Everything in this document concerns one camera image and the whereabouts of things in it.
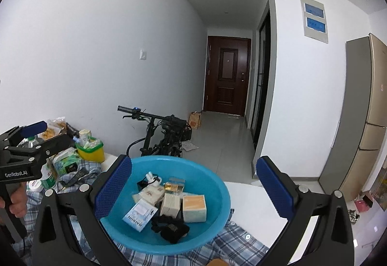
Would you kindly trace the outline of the person's left hand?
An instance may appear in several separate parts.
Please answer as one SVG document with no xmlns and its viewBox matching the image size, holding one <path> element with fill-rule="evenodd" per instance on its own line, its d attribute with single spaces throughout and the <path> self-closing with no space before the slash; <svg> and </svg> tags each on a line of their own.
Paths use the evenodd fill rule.
<svg viewBox="0 0 387 266">
<path fill-rule="evenodd" d="M 9 207 L 10 213 L 17 218 L 23 218 L 27 212 L 28 196 L 26 194 L 26 183 L 20 183 L 19 188 L 10 196 L 12 204 Z"/>
</svg>

